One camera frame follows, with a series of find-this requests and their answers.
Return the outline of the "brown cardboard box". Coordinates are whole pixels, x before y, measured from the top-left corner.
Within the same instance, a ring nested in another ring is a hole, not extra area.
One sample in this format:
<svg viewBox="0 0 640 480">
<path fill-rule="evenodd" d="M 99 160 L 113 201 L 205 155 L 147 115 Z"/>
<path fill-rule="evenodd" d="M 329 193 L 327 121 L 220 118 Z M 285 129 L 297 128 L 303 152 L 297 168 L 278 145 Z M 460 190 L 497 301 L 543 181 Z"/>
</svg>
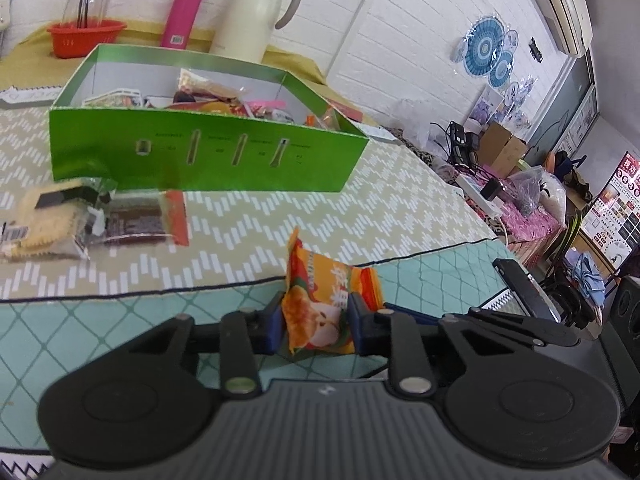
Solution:
<svg viewBox="0 0 640 480">
<path fill-rule="evenodd" d="M 517 136 L 493 122 L 480 138 L 478 163 L 498 178 L 507 177 L 527 152 L 528 146 Z"/>
</svg>

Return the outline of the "blue paper fan decoration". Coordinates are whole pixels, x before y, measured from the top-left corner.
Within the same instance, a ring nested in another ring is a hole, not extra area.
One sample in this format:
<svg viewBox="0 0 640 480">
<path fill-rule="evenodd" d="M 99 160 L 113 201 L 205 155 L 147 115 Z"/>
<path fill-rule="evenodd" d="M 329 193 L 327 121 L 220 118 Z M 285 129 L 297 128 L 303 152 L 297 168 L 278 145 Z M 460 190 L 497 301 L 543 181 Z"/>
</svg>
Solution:
<svg viewBox="0 0 640 480">
<path fill-rule="evenodd" d="M 511 79 L 520 35 L 495 15 L 476 21 L 451 52 L 451 61 L 461 64 L 472 77 L 485 77 L 491 88 L 501 89 Z"/>
</svg>

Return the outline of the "red plastic basket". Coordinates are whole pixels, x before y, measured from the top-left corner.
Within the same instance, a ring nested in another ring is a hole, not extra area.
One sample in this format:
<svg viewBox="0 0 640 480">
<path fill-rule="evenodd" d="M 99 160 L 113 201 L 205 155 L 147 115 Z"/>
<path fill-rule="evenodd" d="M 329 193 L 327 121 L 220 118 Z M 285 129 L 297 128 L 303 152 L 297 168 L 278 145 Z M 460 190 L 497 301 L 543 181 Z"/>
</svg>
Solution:
<svg viewBox="0 0 640 480">
<path fill-rule="evenodd" d="M 90 21 L 87 27 L 66 22 L 50 25 L 47 32 L 57 58 L 83 58 L 98 44 L 114 44 L 126 27 L 125 22 L 117 20 Z"/>
</svg>

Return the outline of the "cracker pack clear wrapper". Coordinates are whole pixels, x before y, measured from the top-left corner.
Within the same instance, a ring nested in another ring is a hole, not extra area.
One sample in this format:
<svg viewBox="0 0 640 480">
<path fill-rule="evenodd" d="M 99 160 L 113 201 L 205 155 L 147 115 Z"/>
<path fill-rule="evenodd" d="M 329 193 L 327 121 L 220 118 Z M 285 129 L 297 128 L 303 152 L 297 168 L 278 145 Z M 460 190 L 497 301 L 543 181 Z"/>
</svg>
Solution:
<svg viewBox="0 0 640 480">
<path fill-rule="evenodd" d="M 106 231 L 115 190 L 115 181 L 89 177 L 30 188 L 2 226 L 1 257 L 86 260 L 90 243 Z"/>
</svg>

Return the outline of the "colourful poster board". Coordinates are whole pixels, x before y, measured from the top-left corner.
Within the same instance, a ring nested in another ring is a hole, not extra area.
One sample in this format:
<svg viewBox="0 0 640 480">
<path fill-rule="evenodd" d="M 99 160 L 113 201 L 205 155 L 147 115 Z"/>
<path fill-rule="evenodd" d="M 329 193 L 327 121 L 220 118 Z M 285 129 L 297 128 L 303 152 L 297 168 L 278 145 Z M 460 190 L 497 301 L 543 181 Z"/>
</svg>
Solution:
<svg viewBox="0 0 640 480">
<path fill-rule="evenodd" d="M 639 247 L 639 198 L 639 159 L 627 152 L 582 222 L 585 237 L 615 270 Z"/>
</svg>

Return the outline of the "cream thermos jug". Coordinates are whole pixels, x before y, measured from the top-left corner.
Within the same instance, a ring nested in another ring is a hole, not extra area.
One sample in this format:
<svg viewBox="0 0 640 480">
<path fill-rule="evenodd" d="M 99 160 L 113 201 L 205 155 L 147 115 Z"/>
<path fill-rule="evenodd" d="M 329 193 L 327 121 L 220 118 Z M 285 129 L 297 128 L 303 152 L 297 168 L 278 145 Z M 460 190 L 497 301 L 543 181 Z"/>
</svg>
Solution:
<svg viewBox="0 0 640 480">
<path fill-rule="evenodd" d="M 294 18 L 302 0 L 230 0 L 209 52 L 260 63 L 272 33 Z"/>
</svg>

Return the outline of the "dark snack bar red wrapper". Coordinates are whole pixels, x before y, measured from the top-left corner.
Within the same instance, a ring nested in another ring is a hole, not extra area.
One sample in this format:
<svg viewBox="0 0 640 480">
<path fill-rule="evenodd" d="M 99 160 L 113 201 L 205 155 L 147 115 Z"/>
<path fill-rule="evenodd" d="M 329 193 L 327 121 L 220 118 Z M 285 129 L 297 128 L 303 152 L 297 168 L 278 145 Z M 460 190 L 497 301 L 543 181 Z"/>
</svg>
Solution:
<svg viewBox="0 0 640 480">
<path fill-rule="evenodd" d="M 116 194 L 103 211 L 104 223 L 89 235 L 91 245 L 190 245 L 181 191 Z"/>
</svg>

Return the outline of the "white air conditioner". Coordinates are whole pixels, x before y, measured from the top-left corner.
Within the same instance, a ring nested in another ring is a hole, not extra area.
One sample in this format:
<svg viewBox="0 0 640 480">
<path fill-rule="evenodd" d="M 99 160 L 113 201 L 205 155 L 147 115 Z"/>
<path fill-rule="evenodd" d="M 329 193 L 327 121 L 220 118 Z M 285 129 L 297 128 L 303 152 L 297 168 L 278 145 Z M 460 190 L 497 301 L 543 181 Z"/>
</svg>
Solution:
<svg viewBox="0 0 640 480">
<path fill-rule="evenodd" d="M 592 43 L 587 0 L 536 0 L 558 49 L 582 58 Z"/>
</svg>

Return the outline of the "green cardboard box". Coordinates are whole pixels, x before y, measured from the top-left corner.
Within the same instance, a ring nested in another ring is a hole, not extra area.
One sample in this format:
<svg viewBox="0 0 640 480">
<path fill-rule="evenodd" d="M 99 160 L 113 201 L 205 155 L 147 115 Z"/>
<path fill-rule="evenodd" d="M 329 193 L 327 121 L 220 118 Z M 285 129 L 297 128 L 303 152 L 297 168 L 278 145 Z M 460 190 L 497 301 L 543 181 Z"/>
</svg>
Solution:
<svg viewBox="0 0 640 480">
<path fill-rule="evenodd" d="M 292 122 L 174 110 L 182 70 L 282 101 Z M 54 180 L 100 177 L 122 190 L 338 192 L 368 144 L 286 70 L 162 48 L 101 44 L 49 110 Z"/>
</svg>

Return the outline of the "orange snack packet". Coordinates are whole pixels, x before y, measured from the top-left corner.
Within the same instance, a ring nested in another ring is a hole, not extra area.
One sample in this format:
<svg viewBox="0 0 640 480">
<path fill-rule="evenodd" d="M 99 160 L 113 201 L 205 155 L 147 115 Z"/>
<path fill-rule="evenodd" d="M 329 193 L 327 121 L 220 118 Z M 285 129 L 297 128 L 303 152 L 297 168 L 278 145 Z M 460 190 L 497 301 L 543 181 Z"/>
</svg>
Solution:
<svg viewBox="0 0 640 480">
<path fill-rule="evenodd" d="M 288 331 L 288 350 L 336 354 L 355 351 L 348 326 L 351 294 L 362 297 L 366 308 L 382 309 L 384 296 L 378 272 L 333 260 L 304 247 L 299 229 L 288 240 L 288 267 L 281 308 Z"/>
</svg>

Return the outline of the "white power strip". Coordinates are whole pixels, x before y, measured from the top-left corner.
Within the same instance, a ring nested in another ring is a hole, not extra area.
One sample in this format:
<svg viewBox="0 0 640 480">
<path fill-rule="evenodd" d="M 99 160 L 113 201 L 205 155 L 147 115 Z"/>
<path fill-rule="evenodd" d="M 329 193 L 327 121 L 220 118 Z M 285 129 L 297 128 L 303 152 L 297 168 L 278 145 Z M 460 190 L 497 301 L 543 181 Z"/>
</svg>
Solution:
<svg viewBox="0 0 640 480">
<path fill-rule="evenodd" d="M 482 188 L 471 177 L 466 174 L 458 174 L 456 177 L 457 185 L 462 188 L 466 197 L 469 197 L 477 206 L 480 207 L 487 217 L 491 219 L 500 219 L 502 216 L 502 210 L 494 200 L 486 200 L 486 198 L 480 192 Z"/>
</svg>

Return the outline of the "pink thermos bottle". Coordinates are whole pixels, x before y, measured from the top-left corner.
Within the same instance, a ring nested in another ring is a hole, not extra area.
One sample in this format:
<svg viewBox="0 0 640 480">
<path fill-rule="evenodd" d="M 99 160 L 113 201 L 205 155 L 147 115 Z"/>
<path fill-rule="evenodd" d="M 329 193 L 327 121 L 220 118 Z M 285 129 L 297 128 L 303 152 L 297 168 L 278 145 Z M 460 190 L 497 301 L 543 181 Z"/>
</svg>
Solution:
<svg viewBox="0 0 640 480">
<path fill-rule="evenodd" d="M 174 0 L 165 24 L 160 46 L 184 50 L 202 0 Z"/>
</svg>

